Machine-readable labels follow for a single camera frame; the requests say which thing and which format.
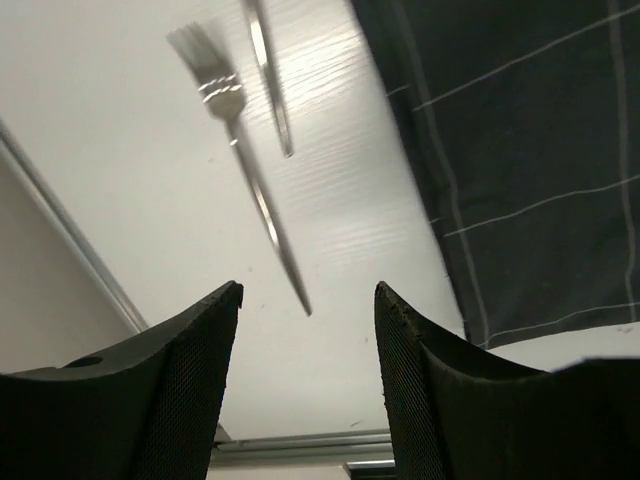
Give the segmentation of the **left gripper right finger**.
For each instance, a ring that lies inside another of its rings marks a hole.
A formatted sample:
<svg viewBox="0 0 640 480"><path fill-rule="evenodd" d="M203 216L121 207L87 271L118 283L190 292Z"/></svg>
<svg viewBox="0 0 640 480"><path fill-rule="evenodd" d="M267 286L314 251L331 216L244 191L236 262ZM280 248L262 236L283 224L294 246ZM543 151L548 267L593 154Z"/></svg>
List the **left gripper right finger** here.
<svg viewBox="0 0 640 480"><path fill-rule="evenodd" d="M399 478L638 477L637 359L520 365L440 327L385 283L374 322Z"/></svg>

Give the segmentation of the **dark grey checked cloth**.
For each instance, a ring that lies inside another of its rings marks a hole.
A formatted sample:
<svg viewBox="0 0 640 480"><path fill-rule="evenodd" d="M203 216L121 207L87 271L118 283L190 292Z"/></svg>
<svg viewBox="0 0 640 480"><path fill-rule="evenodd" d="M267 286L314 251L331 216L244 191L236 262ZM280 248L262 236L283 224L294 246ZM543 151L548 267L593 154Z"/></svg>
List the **dark grey checked cloth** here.
<svg viewBox="0 0 640 480"><path fill-rule="evenodd" d="M467 339L639 319L639 5L356 1Z"/></svg>

